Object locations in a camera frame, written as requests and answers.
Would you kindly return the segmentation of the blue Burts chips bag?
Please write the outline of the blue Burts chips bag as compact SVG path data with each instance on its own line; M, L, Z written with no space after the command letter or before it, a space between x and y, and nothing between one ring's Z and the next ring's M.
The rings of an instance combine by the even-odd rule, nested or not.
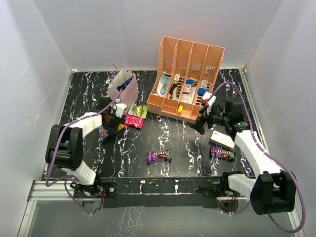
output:
M130 77L129 79L127 79L122 85L117 87L117 91L124 91L126 89L126 87L131 83L133 77Z

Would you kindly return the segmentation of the pale pink paper bag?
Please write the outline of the pale pink paper bag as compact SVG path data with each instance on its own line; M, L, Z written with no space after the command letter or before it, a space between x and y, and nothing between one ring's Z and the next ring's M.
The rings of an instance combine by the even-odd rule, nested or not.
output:
M118 71L115 64L110 64L109 67L110 66L114 66L117 74L115 76L110 76L109 72L107 72L108 78L110 79L110 84L107 89L108 94L112 100L116 100L117 97L122 103L127 105L127 108L124 111L124 115L127 115L131 104L135 103L138 98L138 84L136 74L133 71L128 72L125 69ZM133 77L131 83L124 91L118 92L117 87L122 85L130 77Z

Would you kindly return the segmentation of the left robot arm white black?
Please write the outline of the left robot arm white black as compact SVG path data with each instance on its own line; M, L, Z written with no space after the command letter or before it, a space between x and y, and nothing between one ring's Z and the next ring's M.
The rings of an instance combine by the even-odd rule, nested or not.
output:
M53 167L67 173L63 178L71 181L71 187L91 197L101 194L102 185L97 174L83 160L83 139L86 135L98 130L100 140L116 134L127 105L120 99L102 98L95 108L65 125L54 125L51 128L47 144L45 161L49 164L46 185L50 182Z

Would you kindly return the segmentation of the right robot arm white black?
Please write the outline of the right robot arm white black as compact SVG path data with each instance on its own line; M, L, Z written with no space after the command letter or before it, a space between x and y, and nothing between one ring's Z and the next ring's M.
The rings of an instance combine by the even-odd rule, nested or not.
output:
M257 133L250 129L249 122L244 118L242 100L228 97L224 109L215 100L214 96L202 99L200 116L191 128L203 135L205 124L208 127L215 124L223 126L244 153L255 174L255 178L251 179L239 171L225 172L218 189L226 196L235 192L243 195L258 215L293 211L296 196L294 176L268 157Z

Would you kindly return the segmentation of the blue M&M's packet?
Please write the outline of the blue M&M's packet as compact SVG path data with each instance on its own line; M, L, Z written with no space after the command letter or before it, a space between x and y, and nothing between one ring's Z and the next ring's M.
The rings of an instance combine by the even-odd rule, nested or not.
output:
M99 132L99 142L103 142L109 137L108 131L103 126L100 126L98 128L98 132Z

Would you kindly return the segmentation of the green candy packet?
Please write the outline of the green candy packet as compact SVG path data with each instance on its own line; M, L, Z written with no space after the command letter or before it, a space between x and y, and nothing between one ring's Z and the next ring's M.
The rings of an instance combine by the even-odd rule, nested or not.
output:
M135 103L132 103L128 111L128 114L131 116L136 116L141 119L145 119L147 116L147 112L148 112L147 105L138 106Z

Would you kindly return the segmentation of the yellow M&M's packet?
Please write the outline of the yellow M&M's packet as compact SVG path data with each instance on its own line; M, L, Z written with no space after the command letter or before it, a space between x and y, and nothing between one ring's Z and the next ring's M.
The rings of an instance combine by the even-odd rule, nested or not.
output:
M122 129L124 129L124 128L125 128L124 124L120 124L120 125L118 126L118 131L120 131L120 130L122 130Z

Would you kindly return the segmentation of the purple M&M's packet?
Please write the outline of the purple M&M's packet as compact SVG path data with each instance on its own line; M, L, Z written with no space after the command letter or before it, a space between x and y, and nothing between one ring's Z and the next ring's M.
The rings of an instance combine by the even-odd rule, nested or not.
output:
M231 161L235 160L236 153L222 149L220 147L212 146L212 147L210 147L210 156L212 158L223 159L223 160L227 160L227 161L231 162Z
M172 158L170 157L171 155L171 150L164 150L164 151L159 151L159 152L147 152L146 156L146 162L147 165L154 163L156 161L163 160L165 162L171 162Z

